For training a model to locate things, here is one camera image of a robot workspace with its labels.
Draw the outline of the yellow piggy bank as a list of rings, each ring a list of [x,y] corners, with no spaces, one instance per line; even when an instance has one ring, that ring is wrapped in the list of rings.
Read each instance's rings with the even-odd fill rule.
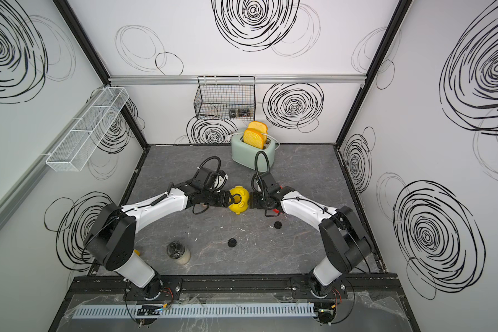
[[[250,199],[250,193],[246,188],[238,185],[230,190],[230,193],[234,199],[234,203],[229,206],[229,209],[235,214],[241,214],[249,209],[248,201]]]

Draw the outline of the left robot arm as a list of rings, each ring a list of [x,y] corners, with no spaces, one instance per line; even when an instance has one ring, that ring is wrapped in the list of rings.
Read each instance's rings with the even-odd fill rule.
[[[126,206],[109,203],[102,208],[84,240],[84,248],[107,271],[131,282],[146,300],[155,300],[164,290],[159,273],[135,252],[136,235],[153,223],[195,206],[228,208],[242,201],[224,190],[223,171],[204,167],[190,180],[170,184],[150,199]]]

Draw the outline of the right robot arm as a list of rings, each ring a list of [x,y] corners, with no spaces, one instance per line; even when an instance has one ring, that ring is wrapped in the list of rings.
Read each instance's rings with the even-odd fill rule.
[[[297,190],[282,187],[270,172],[258,172],[251,180],[249,206],[265,212],[294,216],[319,231],[325,257],[308,274],[315,297],[324,298],[333,283],[349,274],[373,251],[373,241],[358,215],[349,207],[325,206]]]

